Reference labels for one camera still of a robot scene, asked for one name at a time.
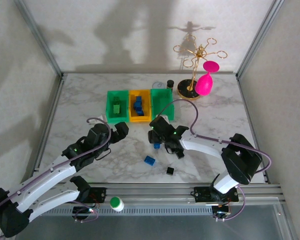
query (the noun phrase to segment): black round base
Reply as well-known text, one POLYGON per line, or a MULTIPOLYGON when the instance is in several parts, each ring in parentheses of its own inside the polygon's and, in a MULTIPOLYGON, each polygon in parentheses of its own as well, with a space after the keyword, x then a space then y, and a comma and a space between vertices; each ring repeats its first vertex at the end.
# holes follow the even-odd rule
POLYGON ((188 86, 190 86, 192 79, 185 79, 179 82, 177 91, 181 98, 188 99, 188 100, 195 100, 200 97, 200 95, 195 91, 195 86, 197 84, 197 81, 194 81, 193 83, 193 89, 189 91, 187 89, 188 86))

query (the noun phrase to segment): marble surface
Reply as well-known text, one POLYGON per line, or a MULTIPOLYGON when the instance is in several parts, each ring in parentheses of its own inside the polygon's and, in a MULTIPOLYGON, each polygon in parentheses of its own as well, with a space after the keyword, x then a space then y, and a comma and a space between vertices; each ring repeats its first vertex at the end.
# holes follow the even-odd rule
MULTIPOLYGON (((157 81, 174 80, 173 98, 179 98, 176 86, 189 74, 78 74, 67 76, 40 169, 49 165, 68 145, 86 136, 92 125, 89 117, 105 114, 107 91, 151 89, 157 81)), ((234 74, 214 74, 214 86, 209 96, 195 101, 199 118, 194 126, 201 135, 229 139, 235 133, 243 134, 254 144, 243 100, 234 74)), ((195 110, 187 103, 175 103, 175 120, 178 125, 190 126, 195 110)), ((218 158, 200 152, 185 150, 185 157, 178 159, 167 154, 164 147, 154 149, 148 142, 148 123, 128 123, 129 134, 110 146, 112 153, 100 161, 86 166, 77 174, 89 183, 210 183, 226 167, 218 158), (154 166, 144 163, 146 156, 156 159, 154 166), (174 168, 173 176, 167 167, 174 168)), ((252 181, 264 183, 262 173, 252 181)))

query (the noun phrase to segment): purple cable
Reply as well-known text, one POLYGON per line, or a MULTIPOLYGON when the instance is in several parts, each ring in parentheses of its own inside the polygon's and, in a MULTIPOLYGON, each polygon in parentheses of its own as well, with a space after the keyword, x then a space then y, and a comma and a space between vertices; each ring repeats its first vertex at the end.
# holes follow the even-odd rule
MULTIPOLYGON (((98 219, 98 217, 99 217, 98 212, 97 212, 96 210, 94 210, 93 208, 89 207, 88 205, 86 205, 86 204, 84 204, 84 203, 82 203, 82 202, 79 202, 79 201, 71 201, 71 203, 79 204, 79 205, 81 205, 82 207, 85 207, 85 208, 87 208, 87 209, 92 209, 93 212, 95 213, 95 215, 96 215, 95 218, 90 219, 90 220, 81 220, 81 223, 88 223, 88 222, 92 222, 92 221, 95 221, 95 220, 98 219)), ((78 214, 79 214, 82 210, 83 210, 83 209, 80 209, 79 211, 77 211, 77 212, 75 213, 75 216, 74 216, 74 219, 75 219, 75 220, 77 220, 77 216, 78 216, 78 214)))
MULTIPOLYGON (((109 140, 110 140, 110 138, 111 138, 111 128, 110 128, 110 126, 109 126, 105 121, 103 121, 102 119, 97 118, 97 117, 90 117, 90 118, 88 118, 88 119, 86 120, 86 122, 89 123, 90 120, 98 120, 98 121, 102 122, 104 125, 106 125, 106 127, 107 127, 108 130, 109 130, 109 135, 108 135, 107 139, 105 140, 105 142, 102 143, 102 144, 99 145, 99 146, 96 146, 95 148, 93 148, 93 149, 91 149, 91 150, 89 150, 89 151, 83 152, 83 153, 79 154, 78 156, 75 156, 75 157, 73 157, 73 158, 71 158, 71 159, 69 159, 69 160, 67 160, 67 161, 64 161, 64 162, 61 162, 61 163, 57 164, 56 166, 53 167, 54 170, 56 170, 57 168, 59 168, 59 167, 61 167, 61 166, 63 166, 63 165, 66 165, 66 164, 70 163, 70 162, 73 161, 73 160, 76 160, 76 159, 78 159, 78 158, 81 158, 81 157, 83 157, 83 156, 85 156, 85 155, 87 155, 87 154, 90 154, 90 153, 92 153, 92 152, 94 152, 94 151, 96 151, 96 150, 102 148, 104 145, 106 145, 106 144, 109 142, 109 140)), ((25 186, 23 186, 19 191, 20 191, 21 193, 22 193, 22 192, 26 192, 28 187, 31 187, 32 185, 34 185, 35 183, 37 183, 38 181, 40 181, 42 178, 44 178, 44 177, 45 177, 46 175, 48 175, 50 172, 51 172, 51 170, 48 169, 47 171, 45 171, 44 173, 40 174, 38 177, 36 177, 35 179, 33 179, 31 182, 29 182, 28 184, 26 184, 25 186)), ((0 207, 1 207, 3 204, 5 204, 7 201, 9 201, 10 199, 16 197, 17 195, 18 195, 18 193, 15 192, 15 193, 13 193, 11 196, 7 197, 5 200, 1 201, 1 202, 0 202, 0 207)))
MULTIPOLYGON (((195 109, 195 119, 194 119, 193 123, 192 123, 191 126, 190 126, 190 132, 191 132, 193 135, 196 135, 196 136, 199 137, 199 138, 206 139, 206 140, 209 140, 209 141, 219 142, 219 139, 217 139, 217 138, 199 135, 199 134, 196 134, 196 133, 194 132, 193 127, 194 127, 195 123, 196 123, 197 120, 198 120, 198 117, 199 117, 199 111, 198 111, 197 106, 196 106, 192 101, 189 101, 189 100, 183 99, 183 98, 182 98, 182 99, 176 99, 176 100, 173 100, 172 102, 168 103, 168 104, 164 107, 164 109, 158 114, 158 116, 160 116, 160 115, 164 112, 164 110, 166 110, 167 107, 169 107, 171 104, 173 104, 173 103, 176 102, 176 101, 186 101, 186 102, 190 103, 190 104, 194 107, 194 109, 195 109)), ((246 146, 246 145, 243 145, 243 144, 240 144, 240 143, 236 143, 236 142, 233 142, 233 141, 221 140, 221 143, 223 143, 223 144, 231 144, 231 145, 234 145, 234 146, 237 146, 237 147, 240 147, 240 148, 244 148, 244 149, 247 149, 247 150, 256 152, 256 153, 258 153, 258 154, 264 155, 264 156, 269 160, 269 162, 268 162, 268 164, 267 164, 264 168, 262 168, 262 169, 256 171, 255 173, 260 173, 260 172, 263 172, 263 171, 269 169, 270 166, 271 166, 271 164, 272 164, 271 157, 270 157, 267 153, 265 153, 264 151, 260 151, 260 150, 258 150, 258 149, 253 148, 253 147, 246 146)))
POLYGON ((239 186, 236 186, 238 189, 240 189, 241 193, 242 193, 242 197, 243 197, 243 204, 242 204, 242 207, 240 208, 240 210, 233 216, 231 217, 227 217, 227 218, 218 218, 218 217, 215 217, 216 220, 221 220, 221 221, 228 221, 228 220, 231 220, 231 219, 234 219, 235 217, 237 217, 245 208, 246 206, 246 196, 245 196, 245 193, 244 191, 242 191, 242 188, 239 187, 239 186))

